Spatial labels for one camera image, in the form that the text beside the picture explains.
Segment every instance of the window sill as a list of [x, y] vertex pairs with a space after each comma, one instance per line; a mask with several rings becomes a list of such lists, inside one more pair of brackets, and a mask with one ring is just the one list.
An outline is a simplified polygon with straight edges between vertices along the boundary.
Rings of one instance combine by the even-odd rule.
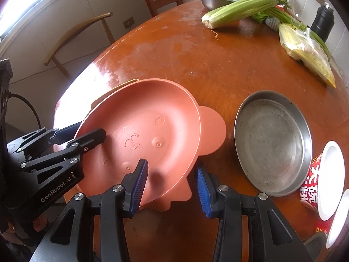
[[25, 26], [27, 26], [30, 21], [35, 18], [41, 11], [47, 8], [56, 0], [41, 0], [33, 8], [31, 8], [8, 32], [4, 40], [0, 43], [0, 58], [11, 44], [11, 42], [16, 38]]

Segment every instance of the black thermos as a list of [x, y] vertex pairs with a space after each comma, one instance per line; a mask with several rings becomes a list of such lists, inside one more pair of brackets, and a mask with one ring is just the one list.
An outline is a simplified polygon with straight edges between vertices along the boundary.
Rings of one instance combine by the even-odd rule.
[[324, 3], [318, 9], [315, 20], [311, 25], [311, 30], [315, 32], [324, 42], [326, 42], [333, 26], [333, 9], [329, 6], [329, 4]]

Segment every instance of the round metal pan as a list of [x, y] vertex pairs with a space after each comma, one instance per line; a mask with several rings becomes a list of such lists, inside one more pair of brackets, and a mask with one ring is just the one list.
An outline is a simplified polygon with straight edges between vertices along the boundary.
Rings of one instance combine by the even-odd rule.
[[274, 91], [251, 94], [240, 106], [235, 146], [251, 183], [270, 196], [286, 196], [307, 177], [312, 160], [308, 124], [299, 109]]

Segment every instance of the red packaging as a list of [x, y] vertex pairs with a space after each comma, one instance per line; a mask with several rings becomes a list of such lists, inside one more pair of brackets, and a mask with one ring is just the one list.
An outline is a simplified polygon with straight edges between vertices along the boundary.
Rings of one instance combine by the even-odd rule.
[[329, 230], [331, 229], [332, 223], [333, 223], [334, 215], [328, 219], [327, 221], [323, 221], [322, 219], [318, 218], [315, 228], [316, 232], [324, 232], [326, 237], [328, 236]]
[[318, 210], [318, 183], [322, 154], [313, 159], [308, 176], [299, 189], [301, 204], [310, 210]]

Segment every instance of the white bowl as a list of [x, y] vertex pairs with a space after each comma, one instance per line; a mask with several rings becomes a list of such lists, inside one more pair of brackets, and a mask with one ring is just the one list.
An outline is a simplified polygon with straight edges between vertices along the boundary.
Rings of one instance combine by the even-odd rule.
[[336, 142], [329, 141], [326, 144], [319, 172], [318, 210], [320, 218], [326, 221], [336, 211], [344, 188], [344, 159]]

